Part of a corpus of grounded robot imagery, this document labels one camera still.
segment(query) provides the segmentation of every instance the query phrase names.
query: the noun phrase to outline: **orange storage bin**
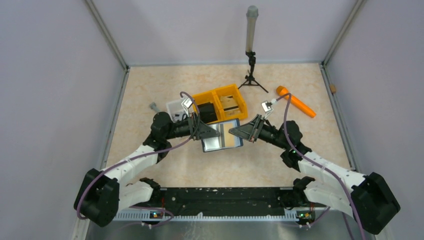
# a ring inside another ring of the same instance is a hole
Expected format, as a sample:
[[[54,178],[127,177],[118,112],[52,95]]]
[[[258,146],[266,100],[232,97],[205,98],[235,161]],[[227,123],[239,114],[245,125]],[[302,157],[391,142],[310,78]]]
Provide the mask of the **orange storage bin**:
[[[221,97],[232,96],[232,98],[237,102],[238,110],[240,113],[228,115],[224,111],[224,107],[221,104]],[[248,107],[246,106],[245,100],[242,97],[242,94],[239,91],[239,88],[235,84],[228,86],[223,86],[215,88],[210,91],[202,92],[196,95],[193,95],[194,100],[197,105],[212,103],[213,108],[216,113],[217,121],[210,123],[217,123],[231,119],[246,119],[248,117]]]

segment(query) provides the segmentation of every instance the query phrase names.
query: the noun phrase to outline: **black tripod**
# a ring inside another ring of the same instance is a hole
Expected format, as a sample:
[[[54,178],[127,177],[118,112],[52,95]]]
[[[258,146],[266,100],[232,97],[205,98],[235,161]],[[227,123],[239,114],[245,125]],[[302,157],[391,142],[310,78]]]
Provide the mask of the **black tripod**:
[[[244,79],[246,79],[246,81],[244,81],[244,83],[242,85],[240,85],[238,88],[241,88],[243,86],[259,86],[266,93],[268,93],[268,91],[255,80],[255,77],[253,77],[253,71],[255,70],[255,64],[256,64],[255,54],[256,53],[254,51],[246,52],[246,55],[249,57],[250,71],[248,71],[249,75],[246,75],[244,77]]]

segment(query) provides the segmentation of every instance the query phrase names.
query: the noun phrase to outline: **small box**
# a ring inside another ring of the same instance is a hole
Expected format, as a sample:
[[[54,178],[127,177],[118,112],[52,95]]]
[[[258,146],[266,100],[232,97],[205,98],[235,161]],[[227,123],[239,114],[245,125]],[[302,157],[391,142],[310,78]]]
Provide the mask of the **small box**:
[[[218,120],[213,103],[203,103],[200,104],[198,108],[200,111],[200,119],[205,124],[216,122]]]
[[[183,120],[184,108],[181,105],[185,98],[181,98],[175,101],[166,103],[166,110],[171,117],[171,120],[175,123],[176,121]]]

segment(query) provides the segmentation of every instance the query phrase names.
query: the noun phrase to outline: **orange handle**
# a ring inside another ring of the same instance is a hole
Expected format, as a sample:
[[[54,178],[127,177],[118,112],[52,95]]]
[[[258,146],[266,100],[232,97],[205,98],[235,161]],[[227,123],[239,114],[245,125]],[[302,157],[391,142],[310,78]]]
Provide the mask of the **orange handle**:
[[[276,89],[276,92],[279,96],[283,96],[284,94],[288,94],[289,90],[287,90],[287,88],[285,88],[283,86],[278,86],[277,89]],[[311,118],[313,118],[317,115],[312,109],[310,109],[306,104],[304,104],[302,101],[300,101],[293,94],[291,95],[291,101],[290,102]]]

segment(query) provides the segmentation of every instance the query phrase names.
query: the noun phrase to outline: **black cable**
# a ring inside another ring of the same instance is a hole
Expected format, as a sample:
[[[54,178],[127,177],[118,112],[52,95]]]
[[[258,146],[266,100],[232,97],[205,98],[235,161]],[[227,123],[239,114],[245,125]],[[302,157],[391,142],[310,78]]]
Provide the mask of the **black cable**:
[[[287,208],[283,201],[281,201],[281,206],[282,206],[282,208],[283,208],[283,209],[285,209],[285,210],[292,210],[292,209],[294,209],[294,208],[295,208],[294,206],[292,206],[292,207],[290,207],[290,208]]]
[[[268,124],[268,126],[272,127],[270,121],[268,119],[265,119],[265,123]]]
[[[179,93],[179,96],[182,98],[183,94],[186,95],[194,104],[194,107],[197,110],[197,124],[196,127],[193,131],[193,133],[190,135],[190,138],[194,138],[195,134],[197,133],[197,131],[199,130],[199,125],[200,125],[200,110],[199,110],[199,106],[196,104],[196,101],[194,100],[194,98],[192,96],[190,96],[187,92],[185,91],[181,91]]]

